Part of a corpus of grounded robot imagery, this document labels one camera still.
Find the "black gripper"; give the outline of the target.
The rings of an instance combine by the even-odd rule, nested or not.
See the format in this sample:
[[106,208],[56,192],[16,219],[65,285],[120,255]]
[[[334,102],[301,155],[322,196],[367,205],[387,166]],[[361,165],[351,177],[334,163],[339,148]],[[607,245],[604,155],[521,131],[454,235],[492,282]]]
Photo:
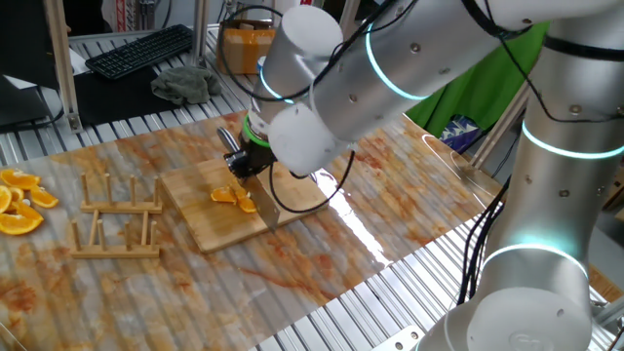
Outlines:
[[235,177],[247,178],[252,174],[259,176],[273,168],[276,157],[269,147],[243,137],[242,149],[223,156],[228,170]]

